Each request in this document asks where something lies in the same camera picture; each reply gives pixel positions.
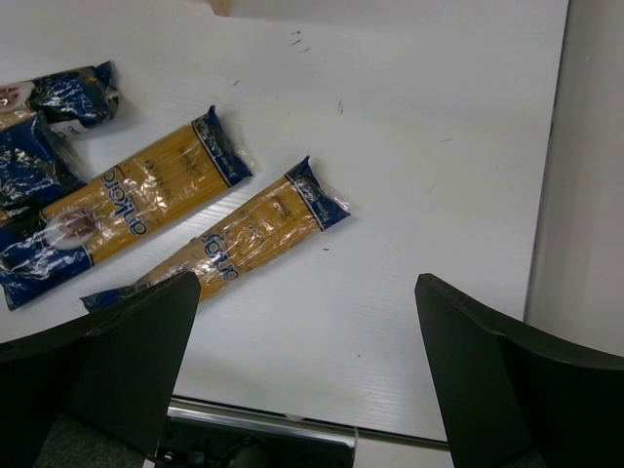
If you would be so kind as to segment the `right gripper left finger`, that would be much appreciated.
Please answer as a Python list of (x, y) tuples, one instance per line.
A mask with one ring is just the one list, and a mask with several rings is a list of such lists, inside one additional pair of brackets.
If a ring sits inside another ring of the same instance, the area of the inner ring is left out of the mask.
[(1, 345), (1, 464), (141, 466), (159, 444), (199, 303), (180, 273)]

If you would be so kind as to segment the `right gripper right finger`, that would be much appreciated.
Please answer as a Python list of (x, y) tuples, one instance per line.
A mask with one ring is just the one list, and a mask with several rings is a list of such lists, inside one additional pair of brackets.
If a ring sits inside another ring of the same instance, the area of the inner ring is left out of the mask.
[(622, 357), (541, 331), (430, 273), (414, 295), (454, 466), (622, 466)]

